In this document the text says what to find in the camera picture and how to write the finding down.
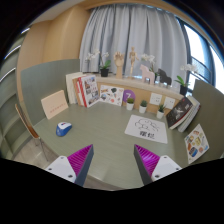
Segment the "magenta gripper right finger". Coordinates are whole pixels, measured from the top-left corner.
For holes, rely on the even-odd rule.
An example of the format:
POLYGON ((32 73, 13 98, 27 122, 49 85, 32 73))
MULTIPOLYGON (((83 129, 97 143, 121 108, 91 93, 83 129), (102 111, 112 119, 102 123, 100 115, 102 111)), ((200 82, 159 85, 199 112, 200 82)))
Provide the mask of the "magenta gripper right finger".
POLYGON ((181 170, 169 156, 158 156, 137 144, 134 145, 134 157, 144 185, 181 170))

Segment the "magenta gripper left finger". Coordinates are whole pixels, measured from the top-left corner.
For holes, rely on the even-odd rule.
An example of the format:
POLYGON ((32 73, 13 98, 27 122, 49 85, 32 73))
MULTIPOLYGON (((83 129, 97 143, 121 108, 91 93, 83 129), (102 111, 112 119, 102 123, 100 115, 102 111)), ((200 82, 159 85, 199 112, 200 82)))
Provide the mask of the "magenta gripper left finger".
POLYGON ((59 156, 46 171, 83 186, 94 155, 93 145, 86 146, 70 156, 59 156))

